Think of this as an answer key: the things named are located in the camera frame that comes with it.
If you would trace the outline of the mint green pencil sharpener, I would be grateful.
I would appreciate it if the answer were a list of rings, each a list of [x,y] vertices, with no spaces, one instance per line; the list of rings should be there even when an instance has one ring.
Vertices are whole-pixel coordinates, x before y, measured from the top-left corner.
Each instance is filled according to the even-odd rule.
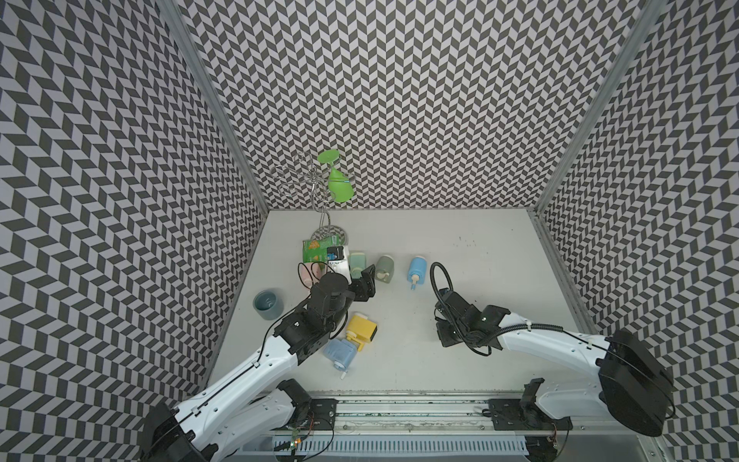
[[[367,267],[367,256],[364,252],[354,251],[348,258],[350,277],[352,279],[360,279],[363,271]]]

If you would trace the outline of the yellow pencil sharpener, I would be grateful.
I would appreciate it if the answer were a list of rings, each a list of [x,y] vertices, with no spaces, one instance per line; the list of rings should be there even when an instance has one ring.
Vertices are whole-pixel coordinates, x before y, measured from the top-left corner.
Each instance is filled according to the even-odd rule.
[[[373,342],[376,333],[377,323],[361,313],[354,314],[346,326],[346,340],[354,344],[358,352]]]

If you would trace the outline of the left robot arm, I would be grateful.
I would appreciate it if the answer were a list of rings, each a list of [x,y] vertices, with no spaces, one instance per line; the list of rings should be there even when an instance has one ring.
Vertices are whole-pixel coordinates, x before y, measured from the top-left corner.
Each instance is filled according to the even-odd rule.
[[[204,391],[154,406],[140,432],[142,461],[221,461],[273,429],[299,427],[312,398],[287,373],[326,345],[353,302],[375,296],[375,267],[349,280],[327,273],[269,327],[241,365]]]

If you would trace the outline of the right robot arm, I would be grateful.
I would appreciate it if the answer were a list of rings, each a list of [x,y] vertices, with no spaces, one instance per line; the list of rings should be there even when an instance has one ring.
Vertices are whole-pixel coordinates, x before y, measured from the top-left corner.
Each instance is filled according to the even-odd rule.
[[[586,334],[535,323],[496,305],[478,309],[451,282],[439,287],[434,276],[429,280],[443,347],[463,345],[482,357],[526,353],[575,372],[575,379],[554,384],[534,377],[517,400],[489,400],[484,413],[496,429],[567,431],[573,419],[595,417],[658,437],[675,417],[673,375],[635,334],[625,329],[609,336]]]

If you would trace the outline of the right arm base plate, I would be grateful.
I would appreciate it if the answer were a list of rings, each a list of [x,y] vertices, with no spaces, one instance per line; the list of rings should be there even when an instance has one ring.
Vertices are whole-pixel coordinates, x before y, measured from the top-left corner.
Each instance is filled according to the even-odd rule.
[[[522,403],[513,398],[488,400],[482,415],[491,420],[496,430],[567,431],[573,429],[570,418],[552,419],[535,404]]]

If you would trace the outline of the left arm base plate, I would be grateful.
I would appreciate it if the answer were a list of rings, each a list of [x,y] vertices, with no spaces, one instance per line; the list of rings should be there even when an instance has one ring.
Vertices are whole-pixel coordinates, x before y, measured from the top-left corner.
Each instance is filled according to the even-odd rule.
[[[332,430],[338,415],[338,404],[338,400],[334,398],[314,398],[307,406],[298,408],[296,416],[280,427],[280,430],[298,430],[300,433]]]

